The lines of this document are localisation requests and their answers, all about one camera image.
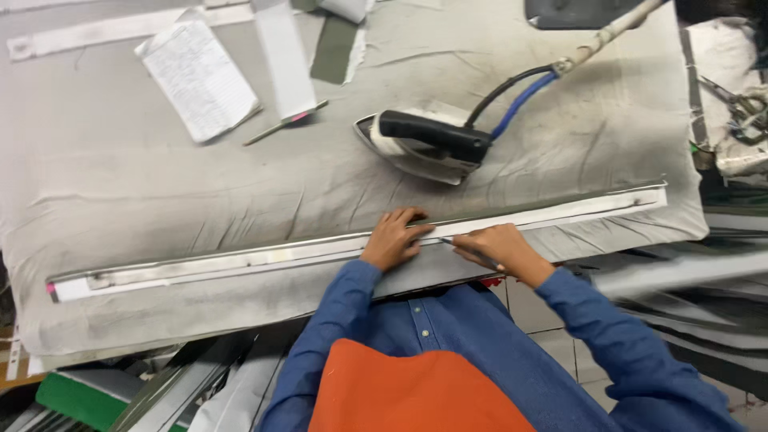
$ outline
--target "person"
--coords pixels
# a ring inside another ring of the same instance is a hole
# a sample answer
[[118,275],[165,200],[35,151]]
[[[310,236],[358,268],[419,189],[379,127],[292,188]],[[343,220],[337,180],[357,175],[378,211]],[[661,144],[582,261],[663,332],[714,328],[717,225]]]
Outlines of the person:
[[582,339],[613,385],[608,414],[524,334],[487,288],[371,305],[387,271],[419,253],[421,208],[385,213],[288,353],[257,430],[742,430],[727,398],[640,320],[537,254],[512,224],[453,238],[491,258]]

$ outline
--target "blue shirt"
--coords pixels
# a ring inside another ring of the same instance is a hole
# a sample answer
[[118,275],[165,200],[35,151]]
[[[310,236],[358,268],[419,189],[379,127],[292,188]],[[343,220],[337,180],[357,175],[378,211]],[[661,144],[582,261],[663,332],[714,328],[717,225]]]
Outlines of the blue shirt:
[[565,269],[535,292],[614,382],[606,389],[618,401],[610,414],[515,325],[491,291],[463,284],[440,296],[372,307],[381,277],[364,261],[342,268],[290,350],[257,430],[307,430],[331,345],[343,337],[396,357],[461,354],[539,431],[743,430],[728,414],[724,394],[674,360],[642,321]]

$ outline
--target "gray ironing cloth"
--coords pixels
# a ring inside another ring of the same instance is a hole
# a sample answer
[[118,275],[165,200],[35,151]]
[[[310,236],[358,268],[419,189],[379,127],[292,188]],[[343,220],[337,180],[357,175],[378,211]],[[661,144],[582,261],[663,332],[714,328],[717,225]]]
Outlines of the gray ironing cloth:
[[[373,154],[354,121],[430,99],[469,111],[508,76],[554,61],[591,36],[532,28],[522,0],[442,4],[438,11],[376,3],[354,80],[342,87],[315,80],[318,100],[330,100],[315,121],[247,148],[240,144],[278,120],[252,23],[214,32],[265,109],[207,146],[192,142],[134,55],[141,40],[0,61],[0,246],[25,348],[76,362],[305,314],[342,263],[67,304],[51,301],[45,278],[362,230],[397,205],[448,218],[664,176],[666,208],[542,228],[526,238],[560,261],[707,233],[688,153],[687,79],[672,4],[530,100],[464,184],[414,178]],[[0,36],[146,7],[104,0],[5,15]],[[311,57],[323,21],[296,19]],[[495,126],[520,90],[490,106],[476,127]],[[425,251],[378,294],[483,272],[456,259],[449,248]]]

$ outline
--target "hand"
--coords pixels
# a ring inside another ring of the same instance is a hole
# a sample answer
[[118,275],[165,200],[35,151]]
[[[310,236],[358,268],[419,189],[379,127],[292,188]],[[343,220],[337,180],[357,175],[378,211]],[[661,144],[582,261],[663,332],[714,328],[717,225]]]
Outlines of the hand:
[[491,268],[469,251],[477,251],[504,267],[504,271],[523,281],[532,288],[538,288],[554,273],[554,266],[531,248],[520,231],[513,224],[496,225],[484,230],[453,238],[453,251],[465,259]]
[[416,225],[406,228],[411,221],[427,218],[427,212],[419,207],[398,208],[385,213],[376,224],[366,249],[360,259],[387,272],[421,251],[417,238],[435,229],[435,225]]

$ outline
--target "steam iron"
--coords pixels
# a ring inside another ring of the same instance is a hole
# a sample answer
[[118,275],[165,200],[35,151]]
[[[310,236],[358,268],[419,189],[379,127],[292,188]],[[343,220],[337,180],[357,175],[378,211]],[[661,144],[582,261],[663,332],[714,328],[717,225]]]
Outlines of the steam iron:
[[462,127],[465,119],[428,109],[386,110],[355,122],[355,131],[408,174],[457,185],[480,168],[492,145],[490,134]]

